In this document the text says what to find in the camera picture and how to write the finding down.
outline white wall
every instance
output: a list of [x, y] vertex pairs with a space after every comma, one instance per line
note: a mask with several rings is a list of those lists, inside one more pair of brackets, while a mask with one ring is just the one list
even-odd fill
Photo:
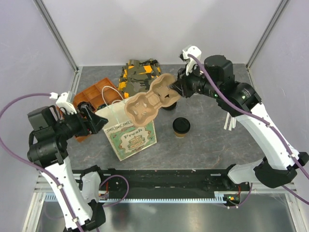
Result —
[[[309, 153], [308, 9], [308, 0], [290, 1], [253, 64], [252, 73], [273, 121], [296, 149]], [[309, 180], [299, 171], [295, 184], [308, 201]], [[304, 205], [304, 210], [308, 220], [309, 206]]]
[[78, 65], [155, 58], [178, 64], [181, 50], [249, 60], [280, 0], [44, 0]]
[[[33, 1], [0, 1], [0, 21], [0, 109], [21, 95], [68, 90], [73, 70]], [[27, 113], [53, 103], [33, 97], [14, 104], [0, 120], [7, 146], [27, 158]], [[0, 148], [0, 176], [0, 230], [20, 232], [38, 173]]]

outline gray floor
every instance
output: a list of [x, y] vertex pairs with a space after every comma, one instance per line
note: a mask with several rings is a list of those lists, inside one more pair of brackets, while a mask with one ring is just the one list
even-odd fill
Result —
[[[163, 73], [177, 74], [183, 65], [162, 65]], [[121, 66], [84, 67], [78, 92], [104, 77], [116, 85]], [[234, 65], [236, 80], [248, 82], [244, 64]], [[191, 130], [183, 139], [174, 136], [173, 120], [185, 117]], [[173, 111], [160, 110], [154, 120], [157, 144], [119, 161], [104, 132], [92, 135], [82, 143], [69, 141], [68, 152], [73, 169], [97, 164], [101, 168], [116, 169], [214, 169], [230, 164], [245, 164], [262, 158], [263, 152], [250, 134], [238, 123], [233, 131], [224, 130], [226, 112], [214, 99], [194, 95], [180, 99]]]
[[[202, 203], [121, 203], [104, 211], [101, 232], [296, 232], [284, 195], [251, 195], [230, 210]], [[44, 203], [37, 232], [62, 232], [64, 219], [46, 215], [61, 216], [59, 204]]]

